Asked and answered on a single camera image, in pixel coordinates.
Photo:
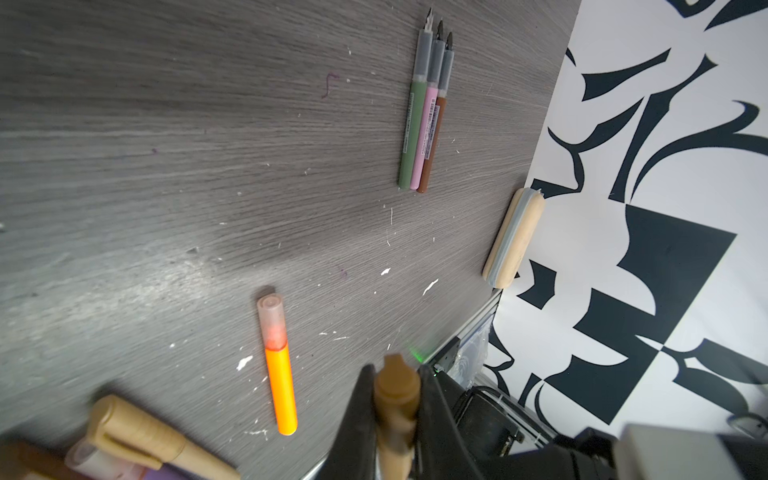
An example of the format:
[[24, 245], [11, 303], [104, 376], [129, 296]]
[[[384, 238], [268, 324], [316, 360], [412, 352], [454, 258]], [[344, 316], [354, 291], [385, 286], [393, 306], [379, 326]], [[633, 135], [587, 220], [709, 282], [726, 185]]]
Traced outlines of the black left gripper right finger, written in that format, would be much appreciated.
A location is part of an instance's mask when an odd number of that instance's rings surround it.
[[428, 365], [418, 369], [421, 399], [415, 436], [415, 479], [484, 479], [459, 434]]

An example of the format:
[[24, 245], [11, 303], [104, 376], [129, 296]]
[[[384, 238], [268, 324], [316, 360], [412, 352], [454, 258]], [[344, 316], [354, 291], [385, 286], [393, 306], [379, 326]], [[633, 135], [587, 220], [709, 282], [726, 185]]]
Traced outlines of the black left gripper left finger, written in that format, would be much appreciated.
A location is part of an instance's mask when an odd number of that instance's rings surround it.
[[316, 479], [375, 478], [375, 375], [373, 364], [361, 369], [336, 438]]

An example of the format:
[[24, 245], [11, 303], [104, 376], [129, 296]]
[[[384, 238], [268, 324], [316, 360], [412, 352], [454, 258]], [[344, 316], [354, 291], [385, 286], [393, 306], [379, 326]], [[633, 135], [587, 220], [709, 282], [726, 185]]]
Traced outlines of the gold tan capped pen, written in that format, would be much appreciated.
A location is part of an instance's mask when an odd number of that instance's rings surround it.
[[374, 379], [377, 456], [382, 479], [407, 479], [412, 468], [421, 379], [401, 354], [384, 357]]

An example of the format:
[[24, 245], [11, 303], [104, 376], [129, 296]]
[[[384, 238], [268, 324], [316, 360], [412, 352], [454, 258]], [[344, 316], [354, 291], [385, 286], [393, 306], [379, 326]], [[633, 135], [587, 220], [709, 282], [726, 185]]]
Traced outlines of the brown capped cream pen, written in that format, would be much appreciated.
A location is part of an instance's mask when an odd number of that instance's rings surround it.
[[53, 454], [26, 443], [1, 446], [2, 479], [82, 479]]

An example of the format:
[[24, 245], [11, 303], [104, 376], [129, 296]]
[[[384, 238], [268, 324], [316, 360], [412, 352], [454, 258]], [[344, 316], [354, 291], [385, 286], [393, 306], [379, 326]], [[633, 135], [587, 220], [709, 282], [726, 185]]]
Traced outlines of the brown pen with pink cap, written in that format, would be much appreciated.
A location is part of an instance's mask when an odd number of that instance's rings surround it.
[[447, 91], [450, 83], [450, 76], [452, 73], [452, 67], [454, 62], [454, 48], [453, 48], [453, 33], [449, 33], [446, 39], [446, 48], [443, 55], [443, 62], [441, 66], [441, 75], [437, 86], [437, 96], [435, 105], [433, 108], [433, 116], [430, 124], [430, 131], [428, 136], [428, 143], [425, 152], [424, 164], [420, 183], [417, 191], [419, 193], [425, 193], [428, 189], [431, 170], [436, 155], [438, 138], [440, 128], [442, 124], [442, 118], [446, 107]]

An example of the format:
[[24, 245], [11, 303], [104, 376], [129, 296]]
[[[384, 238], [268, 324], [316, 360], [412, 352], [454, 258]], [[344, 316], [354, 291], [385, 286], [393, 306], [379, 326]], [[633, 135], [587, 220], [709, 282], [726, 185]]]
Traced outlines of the pink fountain pen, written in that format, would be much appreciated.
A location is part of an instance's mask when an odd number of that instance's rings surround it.
[[433, 116], [433, 108], [437, 96], [437, 86], [441, 75], [441, 66], [443, 62], [443, 55], [446, 48], [446, 35], [444, 32], [443, 21], [440, 20], [437, 26], [434, 26], [432, 51], [430, 56], [430, 64], [427, 75], [427, 88], [423, 107], [422, 122], [419, 131], [419, 138], [416, 150], [415, 163], [413, 167], [413, 175], [410, 184], [410, 190], [417, 190], [420, 183], [422, 174], [425, 152], [428, 143], [428, 136], [430, 131], [430, 124]]

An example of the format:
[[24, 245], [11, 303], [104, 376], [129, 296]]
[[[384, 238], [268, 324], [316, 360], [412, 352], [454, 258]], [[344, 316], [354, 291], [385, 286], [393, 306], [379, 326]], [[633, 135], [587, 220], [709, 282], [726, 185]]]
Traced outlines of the green fountain pen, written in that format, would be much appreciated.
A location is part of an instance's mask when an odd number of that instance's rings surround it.
[[410, 188], [413, 175], [434, 37], [433, 25], [434, 13], [433, 9], [430, 8], [426, 15], [424, 25], [419, 30], [417, 36], [398, 176], [398, 187], [401, 190]]

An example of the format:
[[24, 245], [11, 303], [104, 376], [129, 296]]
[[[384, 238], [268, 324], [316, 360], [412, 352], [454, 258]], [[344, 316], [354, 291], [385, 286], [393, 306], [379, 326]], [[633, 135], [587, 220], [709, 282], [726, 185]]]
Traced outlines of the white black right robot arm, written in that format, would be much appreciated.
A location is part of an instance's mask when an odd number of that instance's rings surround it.
[[764, 479], [767, 444], [744, 437], [630, 425], [619, 437], [548, 432], [489, 387], [441, 389], [486, 479]]

